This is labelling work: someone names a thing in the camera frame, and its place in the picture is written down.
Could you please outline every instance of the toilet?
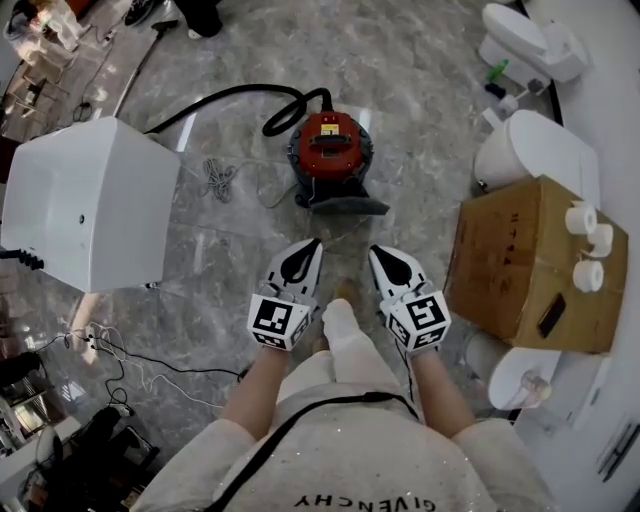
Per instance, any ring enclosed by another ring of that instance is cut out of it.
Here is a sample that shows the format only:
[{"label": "toilet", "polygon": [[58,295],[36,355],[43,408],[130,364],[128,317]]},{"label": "toilet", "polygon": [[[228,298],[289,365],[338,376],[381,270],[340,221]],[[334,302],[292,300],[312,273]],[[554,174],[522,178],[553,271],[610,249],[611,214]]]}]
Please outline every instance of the toilet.
[{"label": "toilet", "polygon": [[[486,388],[496,409],[537,407],[551,395],[551,381],[561,352],[512,347],[486,332],[476,333],[465,351],[465,363]],[[537,394],[523,386],[532,375],[546,384]]]},{"label": "toilet", "polygon": [[488,34],[480,56],[490,66],[508,60],[504,74],[522,87],[534,79],[545,88],[552,79],[567,82],[587,67],[585,47],[561,23],[538,27],[526,16],[494,3],[482,10],[482,21]]},{"label": "toilet", "polygon": [[600,206],[596,152],[566,128],[531,110],[518,110],[495,127],[475,156],[473,172],[486,192],[544,174]]}]

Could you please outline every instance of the gray marble floor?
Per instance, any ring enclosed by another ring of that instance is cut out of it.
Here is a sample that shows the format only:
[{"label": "gray marble floor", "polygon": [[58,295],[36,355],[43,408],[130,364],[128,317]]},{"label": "gray marble floor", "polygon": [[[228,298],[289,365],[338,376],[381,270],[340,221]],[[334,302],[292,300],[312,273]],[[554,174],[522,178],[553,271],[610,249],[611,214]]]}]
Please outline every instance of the gray marble floor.
[{"label": "gray marble floor", "polygon": [[[101,0],[88,21],[102,35],[127,4]],[[406,383],[389,335],[374,317],[366,250],[372,243],[397,246],[423,264],[434,288],[444,285],[458,205],[470,194],[473,154],[488,133],[480,118],[491,101],[483,90],[487,68],[476,54],[484,33],[483,4],[224,0],[219,9],[225,28],[215,38],[192,41],[184,23],[168,33],[125,104],[125,122],[148,129],[194,100],[236,84],[280,83],[301,90],[324,86],[333,93],[337,110],[368,127],[376,154],[367,188],[391,210],[384,217],[312,216],[294,204],[292,195],[265,208],[261,202],[273,202],[292,180],[285,156],[288,137],[265,139],[261,134],[264,121],[287,99],[254,94],[220,101],[197,114],[182,141],[184,124],[160,138],[167,147],[183,150],[186,168],[173,198],[159,289],[105,294],[93,319],[117,327],[131,351],[181,367],[242,370],[256,351],[244,328],[248,300],[269,259],[293,241],[318,236],[327,251],[320,304],[327,303],[339,277],[358,278],[365,296],[363,328]],[[113,50],[91,83],[106,50],[93,33],[87,35],[77,62],[63,77],[61,85],[71,94],[52,107],[51,127],[68,125],[83,95],[99,115],[109,115],[152,42],[151,23],[175,16],[179,13],[166,3],[140,27],[119,26]],[[202,195],[201,165],[210,157],[240,168],[228,204]],[[4,297],[22,339],[40,346],[66,332],[79,292],[40,272],[17,269],[11,279],[13,288]],[[489,414],[482,392],[460,364],[472,332],[472,326],[454,318],[442,353],[474,408]],[[307,352],[308,347],[300,347],[295,359]],[[117,361],[106,354],[87,366],[62,344],[47,349],[45,360],[67,397],[69,412],[81,419],[108,401],[105,379],[120,375]],[[166,373],[187,393],[217,404],[224,403],[235,385],[232,376],[172,374],[141,364],[147,385],[153,375]],[[139,368],[125,364],[124,378],[111,386],[126,389],[138,421],[162,447],[161,460],[166,461],[215,419],[217,410],[190,402],[161,380],[148,393],[141,377]]]}]

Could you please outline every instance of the red vacuum cleaner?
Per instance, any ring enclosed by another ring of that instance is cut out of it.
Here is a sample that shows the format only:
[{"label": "red vacuum cleaner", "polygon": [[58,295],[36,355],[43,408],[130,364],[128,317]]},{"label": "red vacuum cleaner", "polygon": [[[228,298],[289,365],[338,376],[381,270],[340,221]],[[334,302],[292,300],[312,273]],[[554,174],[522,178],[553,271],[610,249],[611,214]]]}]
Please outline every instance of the red vacuum cleaner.
[{"label": "red vacuum cleaner", "polygon": [[296,203],[322,214],[384,215],[389,206],[369,197],[364,178],[373,160],[373,142],[351,116],[333,110],[331,93],[325,88],[303,94],[282,85],[240,85],[217,92],[190,105],[146,133],[160,133],[196,110],[221,98],[243,92],[288,94],[295,100],[276,113],[262,129],[274,137],[298,124],[308,102],[322,98],[322,109],[310,115],[291,136],[287,157],[296,175]]}]

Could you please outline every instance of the toilet paper roll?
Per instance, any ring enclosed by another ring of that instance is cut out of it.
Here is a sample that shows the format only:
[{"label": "toilet paper roll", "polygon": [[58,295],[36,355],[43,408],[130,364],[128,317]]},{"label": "toilet paper roll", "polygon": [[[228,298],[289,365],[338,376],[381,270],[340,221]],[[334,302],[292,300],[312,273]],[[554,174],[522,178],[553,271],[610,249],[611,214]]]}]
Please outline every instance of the toilet paper roll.
[{"label": "toilet paper roll", "polygon": [[593,249],[591,249],[590,252],[582,251],[582,254],[584,254],[585,256],[588,256],[589,258],[602,259],[609,256],[609,254],[611,254],[612,249],[613,249],[613,246],[611,245],[594,245]]},{"label": "toilet paper roll", "polygon": [[603,282],[604,268],[599,261],[580,261],[573,268],[573,284],[581,292],[597,292]]},{"label": "toilet paper roll", "polygon": [[613,226],[611,224],[598,224],[593,233],[587,235],[587,239],[591,245],[612,245],[613,244]]},{"label": "toilet paper roll", "polygon": [[589,204],[569,208],[565,214],[564,223],[569,233],[573,235],[593,233],[598,224],[596,209]]}]

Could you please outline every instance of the brown cardboard box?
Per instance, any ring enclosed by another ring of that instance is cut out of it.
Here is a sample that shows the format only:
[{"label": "brown cardboard box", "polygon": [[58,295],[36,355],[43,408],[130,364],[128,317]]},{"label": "brown cardboard box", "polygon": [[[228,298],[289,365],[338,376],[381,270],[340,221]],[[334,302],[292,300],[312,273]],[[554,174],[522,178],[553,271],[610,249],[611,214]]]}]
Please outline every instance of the brown cardboard box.
[{"label": "brown cardboard box", "polygon": [[[613,225],[604,285],[582,293],[573,267],[591,250],[564,217],[579,198],[546,176],[526,179],[460,208],[445,295],[449,308],[514,347],[607,352],[627,275],[628,236]],[[538,324],[561,293],[566,309],[544,339]]]}]

